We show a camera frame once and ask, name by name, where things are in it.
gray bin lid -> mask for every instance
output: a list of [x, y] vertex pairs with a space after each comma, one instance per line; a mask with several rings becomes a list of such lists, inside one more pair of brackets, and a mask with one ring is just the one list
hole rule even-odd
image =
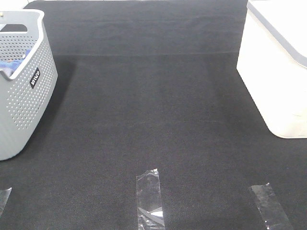
[[307, 0], [249, 0], [247, 8], [296, 62], [307, 67]]

tape strip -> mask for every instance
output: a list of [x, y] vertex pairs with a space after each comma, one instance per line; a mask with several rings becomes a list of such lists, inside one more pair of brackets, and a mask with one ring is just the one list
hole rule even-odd
[[136, 177], [139, 230], [165, 230], [157, 169]]
[[254, 198], [267, 230], [293, 230], [270, 183], [254, 185], [248, 189]]
[[7, 190], [0, 190], [0, 217], [3, 213], [6, 202], [9, 199], [9, 196], [11, 194], [11, 190], [12, 190], [12, 188], [9, 188]]

logo on basket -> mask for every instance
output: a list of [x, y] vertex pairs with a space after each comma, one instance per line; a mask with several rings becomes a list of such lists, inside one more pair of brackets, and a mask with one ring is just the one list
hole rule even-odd
[[34, 89], [36, 83], [37, 83], [37, 80], [39, 79], [39, 76], [40, 76], [40, 71], [39, 69], [37, 68], [33, 77], [31, 78], [30, 80], [30, 86], [32, 87], [32, 89]]

basket handle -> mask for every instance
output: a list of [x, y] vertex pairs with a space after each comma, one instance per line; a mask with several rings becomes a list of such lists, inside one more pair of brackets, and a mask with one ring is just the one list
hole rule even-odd
[[31, 32], [38, 37], [42, 28], [44, 12], [39, 10], [1, 11], [0, 24], [22, 24], [27, 27], [27, 32], [0, 32], [1, 34], [26, 34]]

transparent adhesive tape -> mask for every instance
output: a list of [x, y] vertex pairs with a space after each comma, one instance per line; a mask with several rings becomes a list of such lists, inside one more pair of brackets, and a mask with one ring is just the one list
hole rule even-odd
[[137, 176], [136, 190], [139, 230], [165, 230], [158, 170]]
[[248, 189], [254, 198], [267, 230], [293, 230], [270, 183], [254, 185]]
[[12, 188], [9, 188], [7, 190], [0, 190], [0, 217], [3, 213], [6, 202], [9, 199], [9, 196], [11, 194], [11, 190], [12, 190]]

